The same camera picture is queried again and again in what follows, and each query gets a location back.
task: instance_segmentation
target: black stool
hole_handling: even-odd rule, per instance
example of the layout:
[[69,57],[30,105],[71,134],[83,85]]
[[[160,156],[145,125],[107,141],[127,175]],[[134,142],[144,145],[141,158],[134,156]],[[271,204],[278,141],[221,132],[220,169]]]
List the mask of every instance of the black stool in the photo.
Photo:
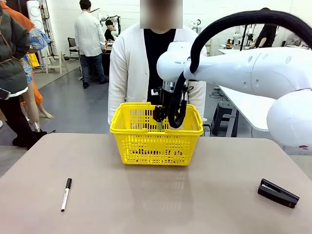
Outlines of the black stool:
[[[214,113],[214,119],[211,124],[212,131],[211,133],[215,136],[218,135],[219,131],[226,132],[228,127],[220,127],[222,121],[229,122],[230,118],[223,117],[224,115],[231,115],[232,109],[234,108],[233,104],[229,101],[219,101],[218,105],[216,106],[216,110]],[[232,130],[231,137],[237,137],[237,126],[238,126],[238,115],[239,111],[236,111],[234,126]]]

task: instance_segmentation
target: stapler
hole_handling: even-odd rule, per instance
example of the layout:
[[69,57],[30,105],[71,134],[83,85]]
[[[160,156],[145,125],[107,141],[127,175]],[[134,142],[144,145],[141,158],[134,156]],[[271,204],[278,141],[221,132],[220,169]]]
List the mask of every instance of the stapler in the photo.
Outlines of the stapler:
[[299,200],[299,197],[295,194],[286,191],[266,179],[261,180],[258,194],[290,208],[294,208]]

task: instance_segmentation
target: chair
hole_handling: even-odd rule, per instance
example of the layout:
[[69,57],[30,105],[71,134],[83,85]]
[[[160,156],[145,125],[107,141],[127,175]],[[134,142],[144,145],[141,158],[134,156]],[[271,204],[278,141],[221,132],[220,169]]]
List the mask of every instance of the chair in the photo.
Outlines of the chair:
[[72,59],[72,54],[78,54],[77,45],[74,38],[67,38],[69,44],[69,63]]

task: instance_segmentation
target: person's hand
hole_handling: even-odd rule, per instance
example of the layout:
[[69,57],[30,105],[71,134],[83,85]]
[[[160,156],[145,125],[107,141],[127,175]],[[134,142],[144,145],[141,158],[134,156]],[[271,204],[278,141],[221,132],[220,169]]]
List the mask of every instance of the person's hand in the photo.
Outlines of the person's hand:
[[34,54],[35,52],[37,52],[37,50],[35,50],[35,49],[33,48],[33,46],[31,45],[31,46],[29,47],[28,53],[29,53],[29,54]]

